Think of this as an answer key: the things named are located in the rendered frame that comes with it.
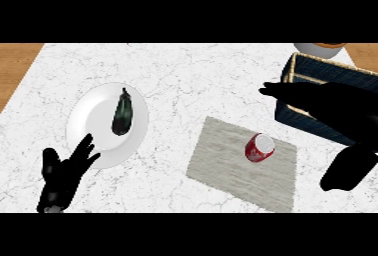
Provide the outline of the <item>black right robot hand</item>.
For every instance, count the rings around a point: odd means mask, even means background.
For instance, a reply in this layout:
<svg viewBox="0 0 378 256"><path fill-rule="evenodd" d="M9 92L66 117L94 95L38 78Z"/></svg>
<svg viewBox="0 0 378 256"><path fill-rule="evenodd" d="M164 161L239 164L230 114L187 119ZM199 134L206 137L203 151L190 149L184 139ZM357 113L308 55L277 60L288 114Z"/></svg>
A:
<svg viewBox="0 0 378 256"><path fill-rule="evenodd" d="M353 190L378 164L378 93L335 82L265 82L258 91L354 142L336 154L319 183L323 191Z"/></svg>

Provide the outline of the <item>white round plate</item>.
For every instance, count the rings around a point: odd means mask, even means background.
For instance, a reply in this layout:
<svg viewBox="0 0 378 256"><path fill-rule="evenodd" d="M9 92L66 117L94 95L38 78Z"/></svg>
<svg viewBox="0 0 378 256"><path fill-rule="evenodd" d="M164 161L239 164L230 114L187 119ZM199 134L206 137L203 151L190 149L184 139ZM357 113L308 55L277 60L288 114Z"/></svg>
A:
<svg viewBox="0 0 378 256"><path fill-rule="evenodd" d="M122 91L131 96L133 121L128 133L118 136L110 125ZM100 157L91 167L106 169L121 164L134 154L143 142L149 124L149 111L139 91L127 84L106 83L96 86L78 100L66 124L69 151L87 134L93 136L93 154Z"/></svg>

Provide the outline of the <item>red can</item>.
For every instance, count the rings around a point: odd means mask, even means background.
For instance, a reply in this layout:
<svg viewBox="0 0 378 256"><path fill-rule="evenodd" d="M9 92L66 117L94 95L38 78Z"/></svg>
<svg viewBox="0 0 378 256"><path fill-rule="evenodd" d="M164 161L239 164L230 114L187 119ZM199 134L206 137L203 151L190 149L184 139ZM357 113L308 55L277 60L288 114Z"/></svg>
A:
<svg viewBox="0 0 378 256"><path fill-rule="evenodd" d="M257 133L245 145L245 157L251 162L261 162L274 152L273 139Z"/></svg>

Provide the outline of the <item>grey woven placemat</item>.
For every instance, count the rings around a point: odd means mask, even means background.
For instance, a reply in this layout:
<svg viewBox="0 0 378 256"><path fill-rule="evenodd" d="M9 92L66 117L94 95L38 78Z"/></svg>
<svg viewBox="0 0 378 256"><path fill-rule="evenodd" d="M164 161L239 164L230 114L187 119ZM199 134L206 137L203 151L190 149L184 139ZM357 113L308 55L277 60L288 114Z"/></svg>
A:
<svg viewBox="0 0 378 256"><path fill-rule="evenodd" d="M255 132L206 117L186 175L273 212L294 207L297 147L274 139L274 152L251 162L245 146Z"/></svg>

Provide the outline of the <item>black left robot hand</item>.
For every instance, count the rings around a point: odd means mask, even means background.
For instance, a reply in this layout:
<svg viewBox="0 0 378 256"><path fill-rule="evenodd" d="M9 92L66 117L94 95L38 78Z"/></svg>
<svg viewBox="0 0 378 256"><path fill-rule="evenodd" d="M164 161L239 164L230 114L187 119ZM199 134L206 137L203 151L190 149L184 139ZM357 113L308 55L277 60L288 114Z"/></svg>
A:
<svg viewBox="0 0 378 256"><path fill-rule="evenodd" d="M45 184L37 204L38 213L51 206L60 207L62 212L69 207L82 175L100 157L99 153L90 155L93 148L93 135L87 134L68 159L59 158L53 148L43 150L41 176Z"/></svg>

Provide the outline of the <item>dark blue wicker basket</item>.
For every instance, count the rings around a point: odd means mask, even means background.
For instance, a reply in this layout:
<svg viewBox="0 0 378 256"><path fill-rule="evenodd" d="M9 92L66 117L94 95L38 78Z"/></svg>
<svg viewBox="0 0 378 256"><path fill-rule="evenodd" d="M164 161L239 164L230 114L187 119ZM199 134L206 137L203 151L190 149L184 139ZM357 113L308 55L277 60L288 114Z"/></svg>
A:
<svg viewBox="0 0 378 256"><path fill-rule="evenodd" d="M378 93L378 73L341 62L295 52L282 70L280 81L285 83L310 82L348 84ZM354 142L301 109L276 101L274 120L301 131L350 146Z"/></svg>

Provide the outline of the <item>white pot with orange top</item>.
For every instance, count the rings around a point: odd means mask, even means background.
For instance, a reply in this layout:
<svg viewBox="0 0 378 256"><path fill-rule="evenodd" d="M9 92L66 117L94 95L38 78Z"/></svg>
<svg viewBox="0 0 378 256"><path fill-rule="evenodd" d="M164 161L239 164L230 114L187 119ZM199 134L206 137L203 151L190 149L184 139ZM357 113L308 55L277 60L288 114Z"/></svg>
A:
<svg viewBox="0 0 378 256"><path fill-rule="evenodd" d="M341 51L345 44L344 43L295 43L294 46L301 53L317 56L325 59L330 59Z"/></svg>

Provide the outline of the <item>dark eggplant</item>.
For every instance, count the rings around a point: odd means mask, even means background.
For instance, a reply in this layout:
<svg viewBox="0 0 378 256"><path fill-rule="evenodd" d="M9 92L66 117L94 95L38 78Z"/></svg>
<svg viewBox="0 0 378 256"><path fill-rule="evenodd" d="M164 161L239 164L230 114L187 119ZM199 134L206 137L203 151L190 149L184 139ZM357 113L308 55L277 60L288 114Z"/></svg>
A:
<svg viewBox="0 0 378 256"><path fill-rule="evenodd" d="M122 136L128 133L133 122L133 106L131 96L127 90L122 90L119 95L116 110L112 120L112 132L115 135Z"/></svg>

